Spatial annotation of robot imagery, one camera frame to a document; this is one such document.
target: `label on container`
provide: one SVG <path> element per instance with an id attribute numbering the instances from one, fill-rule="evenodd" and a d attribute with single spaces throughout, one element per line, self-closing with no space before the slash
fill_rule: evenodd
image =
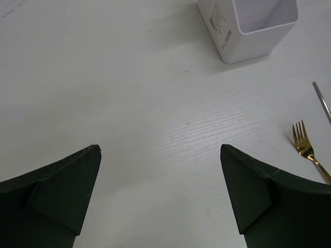
<path id="1" fill-rule="evenodd" d="M 227 20 L 222 12 L 218 2 L 215 2 L 210 23 L 214 29 L 215 34 L 220 36 L 223 41 L 222 49 L 224 50 L 229 40 L 231 39 L 232 31 L 228 28 Z"/>

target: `table surface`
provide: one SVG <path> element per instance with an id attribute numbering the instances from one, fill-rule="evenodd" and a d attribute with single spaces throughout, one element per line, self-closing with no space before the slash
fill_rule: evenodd
<path id="1" fill-rule="evenodd" d="M 303 119 L 331 172 L 331 1 L 270 56 L 224 64 L 194 0 L 4 0 L 0 181 L 99 144 L 74 247 L 246 247 L 219 160 L 231 144 L 323 182 L 291 144 Z"/>

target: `metal rod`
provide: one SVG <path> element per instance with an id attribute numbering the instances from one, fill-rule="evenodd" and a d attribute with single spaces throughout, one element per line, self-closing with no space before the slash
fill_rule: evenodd
<path id="1" fill-rule="evenodd" d="M 320 89 L 319 89 L 317 83 L 316 83 L 316 82 L 313 82 L 312 84 L 313 84 L 313 86 L 314 86 L 314 88 L 315 88 L 315 90 L 316 90 L 317 95 L 318 95 L 319 98 L 320 98 L 320 101 L 321 101 L 321 104 L 322 104 L 322 106 L 323 106 L 323 108 L 324 108 L 324 110 L 325 110 L 326 116 L 327 116 L 327 118 L 329 119 L 329 121 L 330 121 L 330 123 L 331 123 L 331 113 L 330 113 L 329 108 L 328 108 L 327 105 L 326 105 L 326 102 L 325 102 L 325 100 L 324 100 L 324 98 L 323 98 L 323 95 L 322 95 L 322 93 L 321 93 L 321 91 L 320 91 Z"/>

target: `fork handle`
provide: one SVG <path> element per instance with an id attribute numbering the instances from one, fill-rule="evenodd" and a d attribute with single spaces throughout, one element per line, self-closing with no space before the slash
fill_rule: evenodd
<path id="1" fill-rule="evenodd" d="M 323 172 L 323 174 L 325 175 L 325 177 L 327 178 L 327 180 L 329 181 L 329 183 L 331 183 L 331 176 L 330 174 L 326 171 L 326 169 L 324 169 L 324 167 L 321 165 L 321 163 L 319 161 L 317 161 L 317 159 L 315 158 L 315 156 L 310 156 L 309 159 L 314 162 L 314 164 L 316 164 L 318 166 L 318 168 Z"/>

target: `white plastic container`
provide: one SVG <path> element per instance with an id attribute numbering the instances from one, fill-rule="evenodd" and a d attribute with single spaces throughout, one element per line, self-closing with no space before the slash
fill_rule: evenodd
<path id="1" fill-rule="evenodd" d="M 198 0 L 225 63 L 271 53 L 298 20 L 296 0 Z"/>

